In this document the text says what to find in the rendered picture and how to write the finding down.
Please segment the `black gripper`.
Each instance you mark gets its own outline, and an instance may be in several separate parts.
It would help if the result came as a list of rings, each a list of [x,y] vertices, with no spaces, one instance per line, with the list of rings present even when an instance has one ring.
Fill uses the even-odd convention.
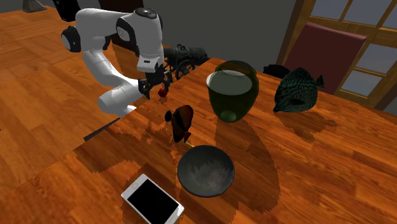
[[[138,80],[138,90],[148,100],[150,100],[150,90],[153,86],[164,84],[164,90],[169,91],[170,84],[173,82],[172,73],[169,70],[164,69],[160,66],[154,73],[145,73],[145,79]]]

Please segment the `red and black fish figure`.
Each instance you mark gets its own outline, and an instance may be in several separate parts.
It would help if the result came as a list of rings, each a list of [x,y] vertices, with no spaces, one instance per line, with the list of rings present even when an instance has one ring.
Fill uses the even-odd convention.
[[[168,110],[165,114],[165,121],[171,122],[174,142],[181,140],[186,142],[191,133],[189,128],[192,126],[193,108],[190,105],[180,106],[174,112]]]

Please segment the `black cannon figure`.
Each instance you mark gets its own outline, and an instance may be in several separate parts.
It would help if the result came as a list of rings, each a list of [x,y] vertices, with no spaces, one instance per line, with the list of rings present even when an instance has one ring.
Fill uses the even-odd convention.
[[[174,72],[177,80],[210,59],[203,48],[187,48],[181,44],[164,48],[164,57],[164,68]]]

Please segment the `green glass vase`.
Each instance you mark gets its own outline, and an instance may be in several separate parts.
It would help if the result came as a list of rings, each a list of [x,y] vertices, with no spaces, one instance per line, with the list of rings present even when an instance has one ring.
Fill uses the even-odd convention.
[[[226,123],[242,119],[259,94],[256,70],[239,60],[218,65],[207,77],[206,84],[214,113]]]

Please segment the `dark grey bowl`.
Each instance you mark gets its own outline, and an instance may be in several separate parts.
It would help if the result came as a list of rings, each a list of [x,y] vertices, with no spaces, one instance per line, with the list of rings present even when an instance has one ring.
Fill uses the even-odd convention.
[[[177,174],[187,192],[208,198],[229,189],[235,177],[235,167],[223,150],[211,145],[198,145],[181,157]]]

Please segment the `white smartphone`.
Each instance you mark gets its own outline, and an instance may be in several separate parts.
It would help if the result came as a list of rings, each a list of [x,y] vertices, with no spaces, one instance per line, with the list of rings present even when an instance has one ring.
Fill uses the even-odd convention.
[[[185,210],[182,204],[145,174],[129,185],[121,197],[148,224],[175,224]]]

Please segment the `black box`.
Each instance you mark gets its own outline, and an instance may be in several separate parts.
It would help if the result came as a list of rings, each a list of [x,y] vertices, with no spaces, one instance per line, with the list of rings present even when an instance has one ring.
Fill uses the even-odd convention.
[[[81,10],[77,0],[52,0],[61,19],[66,22],[75,21],[75,16]]]

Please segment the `black rounded object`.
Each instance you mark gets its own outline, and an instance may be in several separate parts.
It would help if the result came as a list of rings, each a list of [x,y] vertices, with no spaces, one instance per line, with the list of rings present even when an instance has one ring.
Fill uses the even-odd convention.
[[[290,70],[288,68],[278,64],[269,64],[268,66],[263,67],[264,74],[280,79],[283,79],[289,72]]]

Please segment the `dark teal fish figure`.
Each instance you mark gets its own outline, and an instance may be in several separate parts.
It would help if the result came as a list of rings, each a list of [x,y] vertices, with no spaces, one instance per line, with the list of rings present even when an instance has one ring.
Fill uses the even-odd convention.
[[[304,68],[289,72],[280,82],[275,95],[273,112],[297,113],[316,105],[318,87],[324,88],[323,75],[316,80]]]

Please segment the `grey cone-shaped base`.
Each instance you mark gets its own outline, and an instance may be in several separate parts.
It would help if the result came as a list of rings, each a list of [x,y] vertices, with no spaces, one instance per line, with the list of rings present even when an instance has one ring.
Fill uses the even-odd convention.
[[[37,11],[44,11],[47,7],[41,4],[38,0],[23,0],[22,10],[27,13],[33,13]]]

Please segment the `dark red chair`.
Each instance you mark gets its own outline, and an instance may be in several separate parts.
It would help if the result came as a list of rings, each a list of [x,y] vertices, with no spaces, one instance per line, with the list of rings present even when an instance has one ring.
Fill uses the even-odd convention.
[[[323,76],[321,91],[333,95],[364,45],[367,37],[307,22],[284,66],[306,69],[313,78]]]

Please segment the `wooden framed window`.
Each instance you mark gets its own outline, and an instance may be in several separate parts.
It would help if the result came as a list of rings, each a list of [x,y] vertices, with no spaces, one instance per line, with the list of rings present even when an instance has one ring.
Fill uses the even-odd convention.
[[[366,36],[367,39],[337,87],[334,95],[378,110],[386,109],[395,97],[397,97],[397,61],[393,63],[386,73],[358,67],[357,63],[371,44],[397,49],[397,29],[384,26],[384,22],[388,16],[395,8],[397,8],[397,0],[391,0],[391,2],[388,3],[376,25],[349,22],[345,19],[345,16],[354,0],[347,0],[346,4],[344,4],[341,16],[337,20],[312,16],[311,13],[316,1],[317,0],[295,0],[295,5],[291,13],[291,18],[289,20],[277,62],[280,64],[284,64],[286,62],[288,55],[306,22],[314,22],[319,25],[328,26],[332,29],[362,34]],[[368,96],[354,93],[342,88],[342,85],[345,83],[352,71],[378,76],[381,80]]]

